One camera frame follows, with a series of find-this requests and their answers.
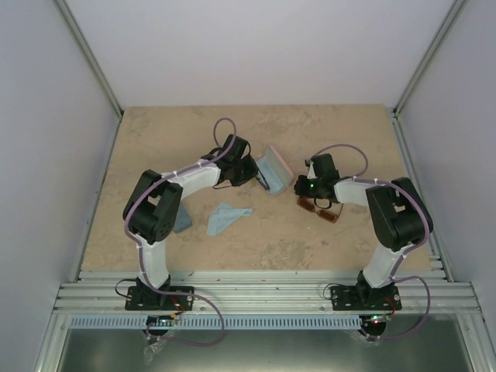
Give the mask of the black round sunglasses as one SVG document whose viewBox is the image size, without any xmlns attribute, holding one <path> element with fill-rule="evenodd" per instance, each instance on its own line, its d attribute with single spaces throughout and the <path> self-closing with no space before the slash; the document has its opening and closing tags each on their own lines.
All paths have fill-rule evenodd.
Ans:
<svg viewBox="0 0 496 372">
<path fill-rule="evenodd" d="M 268 191 L 270 189 L 270 186 L 268 185 L 267 180 L 265 179 L 265 177 L 262 174 L 258 174 L 256 176 L 256 179 L 265 191 Z"/>
</svg>

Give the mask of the pink glasses case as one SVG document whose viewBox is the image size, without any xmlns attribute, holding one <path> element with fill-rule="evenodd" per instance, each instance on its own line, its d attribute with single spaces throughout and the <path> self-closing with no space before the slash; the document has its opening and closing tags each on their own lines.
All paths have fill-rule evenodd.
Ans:
<svg viewBox="0 0 496 372">
<path fill-rule="evenodd" d="M 266 157 L 268 159 L 270 165 L 272 166 L 276 175 L 280 178 L 283 184 L 283 188 L 279 193 L 277 193 L 276 195 L 271 195 L 271 196 L 277 196 L 291 186 L 294 180 L 294 174 L 290 169 L 290 167 L 288 166 L 288 164 L 285 162 L 284 158 L 279 154 L 279 152 L 276 150 L 274 146 L 272 145 L 268 146 L 262 157 Z"/>
</svg>

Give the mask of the blue-grey glasses case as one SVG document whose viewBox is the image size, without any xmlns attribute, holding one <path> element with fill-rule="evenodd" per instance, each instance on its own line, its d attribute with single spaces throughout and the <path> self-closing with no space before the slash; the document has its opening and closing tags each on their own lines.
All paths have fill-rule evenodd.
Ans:
<svg viewBox="0 0 496 372">
<path fill-rule="evenodd" d="M 191 216 L 188 214 L 184 205 L 180 204 L 177 210 L 177 216 L 174 223 L 174 232 L 176 234 L 182 233 L 183 231 L 191 228 L 192 226 L 193 226 L 193 222 Z"/>
</svg>

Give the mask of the light blue cleaning cloth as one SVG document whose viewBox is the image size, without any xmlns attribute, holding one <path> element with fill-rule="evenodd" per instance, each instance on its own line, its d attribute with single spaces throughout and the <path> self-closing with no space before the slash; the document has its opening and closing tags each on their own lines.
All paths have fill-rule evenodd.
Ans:
<svg viewBox="0 0 496 372">
<path fill-rule="evenodd" d="M 270 195 L 276 195 L 283 188 L 280 178 L 276 175 L 274 169 L 266 157 L 261 157 L 256 161 L 258 173 L 262 174 L 267 180 L 270 189 L 267 191 Z"/>
</svg>

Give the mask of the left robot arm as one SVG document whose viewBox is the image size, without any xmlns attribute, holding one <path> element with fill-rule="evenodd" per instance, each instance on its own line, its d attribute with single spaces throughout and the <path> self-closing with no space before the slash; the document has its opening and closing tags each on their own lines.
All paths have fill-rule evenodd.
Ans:
<svg viewBox="0 0 496 372">
<path fill-rule="evenodd" d="M 136 284 L 124 295 L 125 309 L 162 310 L 171 305 L 166 245 L 181 201 L 225 181 L 239 187 L 256 175 L 250 143 L 233 134 L 228 135 L 223 146 L 188 167 L 170 173 L 142 173 L 122 213 L 125 234 L 138 249 L 140 268 Z"/>
</svg>

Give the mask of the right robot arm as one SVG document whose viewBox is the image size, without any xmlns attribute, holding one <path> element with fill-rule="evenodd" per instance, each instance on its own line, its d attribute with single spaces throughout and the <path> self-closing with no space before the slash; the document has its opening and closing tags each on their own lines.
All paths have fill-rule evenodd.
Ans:
<svg viewBox="0 0 496 372">
<path fill-rule="evenodd" d="M 298 177 L 294 192 L 298 205 L 318 217 L 336 222 L 329 208 L 315 205 L 319 199 L 329 204 L 360 205 L 368 208 L 377 247 L 362 269 L 355 285 L 331 284 L 324 295 L 336 311 L 390 311 L 402 308 L 395 275 L 405 257 L 423 245 L 433 230 L 432 218 L 412 181 L 407 177 L 392 181 L 341 177 L 329 154 L 306 160 L 307 175 Z"/>
</svg>

